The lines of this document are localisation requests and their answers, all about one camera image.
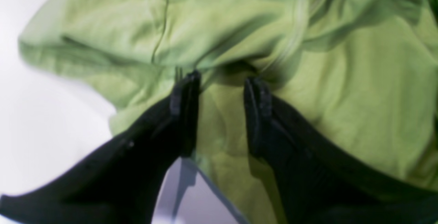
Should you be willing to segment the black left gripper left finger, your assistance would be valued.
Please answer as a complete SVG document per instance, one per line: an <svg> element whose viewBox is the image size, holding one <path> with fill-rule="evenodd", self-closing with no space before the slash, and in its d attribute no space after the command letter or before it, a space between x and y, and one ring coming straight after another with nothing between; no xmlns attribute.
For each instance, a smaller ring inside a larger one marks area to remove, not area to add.
<svg viewBox="0 0 438 224"><path fill-rule="evenodd" d="M178 81L166 98L47 185L1 196L1 215L22 224L150 224L172 163L192 155L201 74Z"/></svg>

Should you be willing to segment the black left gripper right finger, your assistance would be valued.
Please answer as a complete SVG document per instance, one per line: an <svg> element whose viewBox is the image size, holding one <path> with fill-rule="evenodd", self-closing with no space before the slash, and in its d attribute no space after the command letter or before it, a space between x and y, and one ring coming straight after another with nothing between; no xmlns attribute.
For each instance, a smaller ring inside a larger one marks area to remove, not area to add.
<svg viewBox="0 0 438 224"><path fill-rule="evenodd" d="M290 224L435 224L437 193L344 152L260 79L245 80L251 155L273 170Z"/></svg>

